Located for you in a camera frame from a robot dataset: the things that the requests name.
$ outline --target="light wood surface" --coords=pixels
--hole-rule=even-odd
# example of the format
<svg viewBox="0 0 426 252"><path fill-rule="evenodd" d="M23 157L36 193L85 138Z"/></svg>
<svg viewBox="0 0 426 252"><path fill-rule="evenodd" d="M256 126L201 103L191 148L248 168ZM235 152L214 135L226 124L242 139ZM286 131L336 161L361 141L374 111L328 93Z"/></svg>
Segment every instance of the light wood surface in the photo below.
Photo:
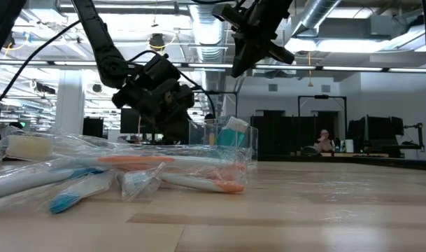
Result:
<svg viewBox="0 0 426 252"><path fill-rule="evenodd" d="M426 171L260 162L241 195L117 186L69 211L0 213L0 251L426 251Z"/></svg>

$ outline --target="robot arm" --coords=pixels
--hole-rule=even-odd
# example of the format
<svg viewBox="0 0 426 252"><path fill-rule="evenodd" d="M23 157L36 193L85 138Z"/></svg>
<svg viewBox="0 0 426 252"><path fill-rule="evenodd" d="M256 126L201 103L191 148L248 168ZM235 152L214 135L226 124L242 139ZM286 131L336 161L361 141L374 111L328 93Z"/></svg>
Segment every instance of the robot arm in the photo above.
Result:
<svg viewBox="0 0 426 252"><path fill-rule="evenodd" d="M248 9L219 4L213 8L213 16L220 21L232 24L236 45L232 77L240 76L265 57L291 64L294 55L284 47L275 45L276 28L283 18L288 18L288 8L292 0L254 1Z"/></svg>
<svg viewBox="0 0 426 252"><path fill-rule="evenodd" d="M92 46L101 82L119 90L112 102L118 108L127 104L136 109L167 140L185 139L187 109L194 106L194 94L187 85L180 85L180 72L167 60L168 56L155 53L144 66L126 61L92 0L71 1ZM0 50L24 3L25 0L0 1Z"/></svg>

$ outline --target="sponge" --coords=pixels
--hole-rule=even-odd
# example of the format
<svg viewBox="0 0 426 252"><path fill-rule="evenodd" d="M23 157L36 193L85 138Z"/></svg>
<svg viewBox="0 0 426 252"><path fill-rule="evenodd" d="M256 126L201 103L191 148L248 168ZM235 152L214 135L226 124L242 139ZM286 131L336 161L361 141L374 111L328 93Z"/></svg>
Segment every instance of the sponge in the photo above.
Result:
<svg viewBox="0 0 426 252"><path fill-rule="evenodd" d="M8 136L6 154L25 160L46 160L52 155L52 142L37 136Z"/></svg>

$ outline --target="plastic packaging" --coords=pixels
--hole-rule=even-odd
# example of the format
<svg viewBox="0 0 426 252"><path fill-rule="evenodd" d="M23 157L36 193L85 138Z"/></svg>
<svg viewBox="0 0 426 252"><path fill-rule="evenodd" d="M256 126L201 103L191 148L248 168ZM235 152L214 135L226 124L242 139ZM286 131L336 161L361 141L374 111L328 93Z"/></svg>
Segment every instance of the plastic packaging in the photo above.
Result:
<svg viewBox="0 0 426 252"><path fill-rule="evenodd" d="M116 171L106 171L102 174L93 174L86 179L79 181L67 189L61 191L53 197L49 203L49 211L52 214L59 214L74 204L79 202L82 198L95 195L107 191L113 179L116 178Z"/></svg>
<svg viewBox="0 0 426 252"><path fill-rule="evenodd" d="M0 170L0 202L16 206L16 200L23 204L35 202L35 205L45 206L47 212L58 213L79 199L107 188L108 185L102 181L108 179L100 179L102 175L86 175L109 171L120 172L124 201L151 195L161 182L211 192L240 193L247 182L247 164L252 155L251 149L234 146L133 146L108 143L95 137L57 133L26 133L21 130L3 133L5 139L1 142L14 137L17 145L23 144L22 139L40 137L41 141L51 143L52 152L49 153L52 155L34 156L31 153L38 152L22 151L24 147L8 152L15 153L9 155L6 150L12 146L9 146L9 142L0 143L0 160L27 156L27 159L39 162ZM45 153L43 148L37 150ZM40 162L43 158L54 159ZM71 181L80 183L69 188L73 185Z"/></svg>
<svg viewBox="0 0 426 252"><path fill-rule="evenodd" d="M130 171L121 176L122 200L130 202L137 197L145 197L158 190L161 183L157 177L164 164L145 171Z"/></svg>
<svg viewBox="0 0 426 252"><path fill-rule="evenodd" d="M220 146L240 146L248 128L245 121L231 117L219 133L216 144Z"/></svg>
<svg viewBox="0 0 426 252"><path fill-rule="evenodd" d="M24 132L7 127L1 132L0 161L16 158L31 161L47 161L65 157L83 157L87 153L108 154L114 150L130 148L130 144L111 143L105 139L75 135L59 129L46 133Z"/></svg>

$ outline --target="wall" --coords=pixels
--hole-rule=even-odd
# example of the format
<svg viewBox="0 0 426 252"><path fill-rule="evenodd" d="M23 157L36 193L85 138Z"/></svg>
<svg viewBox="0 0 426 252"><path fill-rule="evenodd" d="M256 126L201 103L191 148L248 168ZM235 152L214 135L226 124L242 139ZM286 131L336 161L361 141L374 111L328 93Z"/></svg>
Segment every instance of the wall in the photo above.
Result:
<svg viewBox="0 0 426 252"><path fill-rule="evenodd" d="M352 76L341 81L339 84L341 96L346 96L346 109L348 116L348 123L351 120L359 120L365 116L366 109L364 107L364 100L362 94L362 76L361 73L355 73ZM345 126L343 112L339 116L339 128L343 129ZM340 138L345 139L345 132L340 131Z"/></svg>
<svg viewBox="0 0 426 252"><path fill-rule="evenodd" d="M366 114L378 117L396 116L405 125L423 123L426 146L426 74L357 73L340 83L342 95L348 97L348 120L358 120ZM406 129L418 143L418 131ZM410 141L407 136L398 142ZM426 152L403 150L407 159L426 160Z"/></svg>
<svg viewBox="0 0 426 252"><path fill-rule="evenodd" d="M256 110L282 110L286 116L297 116L299 95L322 95L321 85L331 85L331 92L326 95L340 95L339 84L333 78L312 78L313 87L309 87L309 79L303 78L246 78L238 100L238 115L253 116ZM268 84L278 84L277 92L269 92ZM310 116L311 111L340 111L343 110L333 99L315 100L303 98L301 103L302 116Z"/></svg>

